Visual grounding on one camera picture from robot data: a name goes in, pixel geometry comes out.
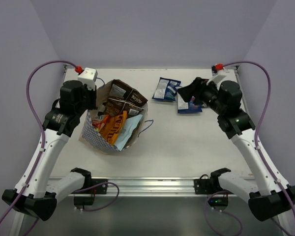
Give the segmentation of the checkered blue paper bag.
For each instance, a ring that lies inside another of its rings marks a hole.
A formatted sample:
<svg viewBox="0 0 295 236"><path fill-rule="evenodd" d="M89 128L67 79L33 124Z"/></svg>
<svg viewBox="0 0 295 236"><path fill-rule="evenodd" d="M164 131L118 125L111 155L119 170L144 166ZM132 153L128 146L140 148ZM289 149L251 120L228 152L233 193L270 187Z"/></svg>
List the checkered blue paper bag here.
<svg viewBox="0 0 295 236"><path fill-rule="evenodd" d="M141 108L144 108L144 111L140 114L143 115L141 121L139 122L137 128L132 132L132 136L126 143L125 147L122 151L119 151L114 145L108 144L105 139L102 138L102 136L97 132L94 127L92 126L92 120L100 115L104 115L105 110L105 103L107 102L107 99L109 97L109 92L111 89L112 80L109 81L107 84L103 85L99 89L97 89L97 99L96 104L98 106L95 110L87 110L86 119L83 125L83 129L80 136L80 141L88 143L91 145L94 149L99 150L106 154L112 154L114 152L122 152L128 148L130 148L133 144L136 143L139 136L146 131L148 128L150 128L154 120L147 119L148 117L148 103L146 103Z"/></svg>

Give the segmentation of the dark brown kettle chips bag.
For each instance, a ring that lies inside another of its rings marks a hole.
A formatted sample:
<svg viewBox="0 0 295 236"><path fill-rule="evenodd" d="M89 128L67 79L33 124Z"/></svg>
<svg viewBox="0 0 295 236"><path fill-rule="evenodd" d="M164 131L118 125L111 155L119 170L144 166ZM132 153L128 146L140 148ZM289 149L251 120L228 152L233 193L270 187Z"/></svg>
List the dark brown kettle chips bag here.
<svg viewBox="0 0 295 236"><path fill-rule="evenodd" d="M112 80L109 96L131 102L138 107L144 106L148 101L139 91L121 80Z"/></svg>

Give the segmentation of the orange snack packet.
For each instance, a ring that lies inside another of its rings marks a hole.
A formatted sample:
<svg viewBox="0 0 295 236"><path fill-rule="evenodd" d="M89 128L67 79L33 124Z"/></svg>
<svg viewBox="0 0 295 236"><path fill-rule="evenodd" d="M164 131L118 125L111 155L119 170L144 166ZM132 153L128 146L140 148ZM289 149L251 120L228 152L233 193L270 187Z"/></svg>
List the orange snack packet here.
<svg viewBox="0 0 295 236"><path fill-rule="evenodd" d="M123 111L120 115L110 118L99 134L105 141L114 145L127 119L127 111Z"/></svg>

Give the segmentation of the blue white snack packet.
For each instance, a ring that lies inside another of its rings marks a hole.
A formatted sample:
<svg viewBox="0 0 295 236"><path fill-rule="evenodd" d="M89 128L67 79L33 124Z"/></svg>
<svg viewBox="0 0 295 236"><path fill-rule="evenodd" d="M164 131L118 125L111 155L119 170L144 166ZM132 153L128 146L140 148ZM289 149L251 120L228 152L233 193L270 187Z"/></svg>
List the blue white snack packet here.
<svg viewBox="0 0 295 236"><path fill-rule="evenodd" d="M181 81L160 77L152 99L157 101L175 101Z"/></svg>

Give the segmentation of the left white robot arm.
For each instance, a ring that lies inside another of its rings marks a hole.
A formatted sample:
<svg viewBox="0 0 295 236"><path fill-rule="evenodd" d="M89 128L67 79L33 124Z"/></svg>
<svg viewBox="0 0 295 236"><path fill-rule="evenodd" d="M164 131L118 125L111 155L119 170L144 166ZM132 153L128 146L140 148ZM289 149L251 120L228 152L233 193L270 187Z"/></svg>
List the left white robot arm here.
<svg viewBox="0 0 295 236"><path fill-rule="evenodd" d="M3 192L2 200L15 211L43 221L54 213L57 204L79 190L87 193L92 188L91 173L74 168L55 185L48 180L63 147L79 125L86 110L96 109L94 81L66 81L60 88L60 98L55 100L43 122L43 135L23 177L13 189Z"/></svg>

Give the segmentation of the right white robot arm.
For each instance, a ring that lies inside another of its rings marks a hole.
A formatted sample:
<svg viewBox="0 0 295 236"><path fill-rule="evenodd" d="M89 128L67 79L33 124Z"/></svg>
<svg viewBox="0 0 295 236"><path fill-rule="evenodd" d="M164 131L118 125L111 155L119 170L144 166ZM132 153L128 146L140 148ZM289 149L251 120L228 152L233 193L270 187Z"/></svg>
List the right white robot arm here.
<svg viewBox="0 0 295 236"><path fill-rule="evenodd" d="M228 139L237 147L250 168L256 184L238 177L228 168L210 174L211 191L227 190L242 198L259 221L273 218L295 204L295 185L291 186L274 166L250 116L241 108L242 92L238 83L213 81L197 77L190 85L179 88L185 102L205 103L217 113L218 124Z"/></svg>

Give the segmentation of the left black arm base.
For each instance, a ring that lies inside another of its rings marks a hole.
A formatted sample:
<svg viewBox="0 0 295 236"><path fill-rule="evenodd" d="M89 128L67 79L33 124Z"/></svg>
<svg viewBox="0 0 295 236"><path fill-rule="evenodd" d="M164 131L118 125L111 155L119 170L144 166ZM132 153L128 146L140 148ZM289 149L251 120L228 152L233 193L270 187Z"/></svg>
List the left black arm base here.
<svg viewBox="0 0 295 236"><path fill-rule="evenodd" d="M107 179L104 178L92 178L85 188L89 190L76 190L73 192L73 204L76 208L91 207L95 202L96 195L105 195L107 193Z"/></svg>

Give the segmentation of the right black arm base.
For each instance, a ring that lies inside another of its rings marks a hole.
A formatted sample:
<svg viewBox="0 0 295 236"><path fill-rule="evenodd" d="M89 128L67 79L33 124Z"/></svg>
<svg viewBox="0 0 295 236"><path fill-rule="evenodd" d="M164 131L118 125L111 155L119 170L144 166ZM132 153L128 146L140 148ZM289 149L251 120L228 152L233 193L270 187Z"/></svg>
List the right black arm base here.
<svg viewBox="0 0 295 236"><path fill-rule="evenodd" d="M209 198L210 195L222 192L211 197L208 201L208 205L218 210L225 210L227 208L229 204L229 195L232 193L222 189L215 181L214 177L203 174L199 178L194 179L193 183L196 195L206 195L207 198Z"/></svg>

